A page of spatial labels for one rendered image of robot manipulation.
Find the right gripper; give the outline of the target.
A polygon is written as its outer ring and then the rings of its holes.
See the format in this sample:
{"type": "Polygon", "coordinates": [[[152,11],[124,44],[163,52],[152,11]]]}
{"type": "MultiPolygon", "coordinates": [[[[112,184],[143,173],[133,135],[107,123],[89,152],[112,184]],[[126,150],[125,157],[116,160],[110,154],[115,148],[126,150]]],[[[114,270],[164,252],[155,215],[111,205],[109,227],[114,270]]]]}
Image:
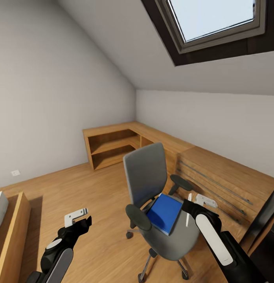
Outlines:
{"type": "Polygon", "coordinates": [[[182,205],[182,210],[187,212],[188,214],[191,214],[191,216],[193,217],[193,209],[196,207],[201,207],[201,205],[185,199],[182,205]]]}

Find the swivel chair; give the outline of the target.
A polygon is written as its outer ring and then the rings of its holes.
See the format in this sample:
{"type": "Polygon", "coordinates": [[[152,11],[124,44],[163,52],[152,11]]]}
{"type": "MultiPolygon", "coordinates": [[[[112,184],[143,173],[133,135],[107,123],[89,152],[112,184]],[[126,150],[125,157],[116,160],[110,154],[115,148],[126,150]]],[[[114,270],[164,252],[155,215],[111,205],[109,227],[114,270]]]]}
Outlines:
{"type": "MultiPolygon", "coordinates": [[[[188,272],[179,260],[191,251],[198,239],[200,230],[195,219],[190,214],[186,226],[187,212],[181,208],[167,236],[154,227],[146,215],[156,200],[155,196],[162,193],[167,182],[163,144],[153,143],[132,151],[123,157],[123,163],[131,199],[131,204],[128,204],[125,210],[132,230],[127,230],[126,237],[131,238],[131,232],[141,233],[151,247],[143,272],[138,275],[138,282],[144,282],[150,258],[155,258],[158,254],[169,261],[176,261],[182,269],[182,278],[188,280],[188,272]],[[152,201],[141,210],[140,208],[151,199],[152,201]],[[136,226],[139,230],[133,230],[136,226]]],[[[171,175],[170,178],[174,184],[166,196],[183,205],[183,201],[173,194],[179,187],[192,191],[192,186],[180,176],[171,175]]]]}

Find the folder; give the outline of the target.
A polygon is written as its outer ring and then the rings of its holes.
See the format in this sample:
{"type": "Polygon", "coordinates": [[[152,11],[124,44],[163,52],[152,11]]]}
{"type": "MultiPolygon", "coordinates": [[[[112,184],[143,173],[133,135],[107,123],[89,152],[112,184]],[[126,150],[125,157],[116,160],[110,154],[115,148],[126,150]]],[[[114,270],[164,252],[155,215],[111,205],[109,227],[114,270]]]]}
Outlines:
{"type": "Polygon", "coordinates": [[[181,207],[180,202],[160,193],[146,215],[154,227],[168,236],[181,207]]]}

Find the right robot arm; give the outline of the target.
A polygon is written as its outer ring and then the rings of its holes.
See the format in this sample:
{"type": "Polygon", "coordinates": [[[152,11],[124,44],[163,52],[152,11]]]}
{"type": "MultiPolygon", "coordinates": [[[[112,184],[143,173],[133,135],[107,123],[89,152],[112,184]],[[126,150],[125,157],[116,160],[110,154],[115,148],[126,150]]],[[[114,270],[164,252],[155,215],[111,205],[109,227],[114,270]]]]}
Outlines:
{"type": "Polygon", "coordinates": [[[216,201],[198,194],[196,201],[184,200],[182,210],[191,214],[206,239],[228,283],[266,283],[267,280],[229,231],[221,231],[219,214],[203,207],[217,207],[216,201]]]}

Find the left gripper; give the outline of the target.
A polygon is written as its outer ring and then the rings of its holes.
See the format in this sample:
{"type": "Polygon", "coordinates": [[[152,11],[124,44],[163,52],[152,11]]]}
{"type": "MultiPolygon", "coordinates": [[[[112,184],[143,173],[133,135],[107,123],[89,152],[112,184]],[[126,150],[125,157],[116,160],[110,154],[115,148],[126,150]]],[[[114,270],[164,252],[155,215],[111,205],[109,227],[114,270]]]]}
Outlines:
{"type": "Polygon", "coordinates": [[[58,230],[58,235],[61,236],[62,234],[66,232],[73,232],[76,235],[76,241],[79,238],[80,235],[83,235],[88,232],[89,226],[92,225],[92,217],[88,217],[88,219],[83,219],[80,221],[77,221],[75,224],[73,224],[70,227],[63,227],[58,230]]]}

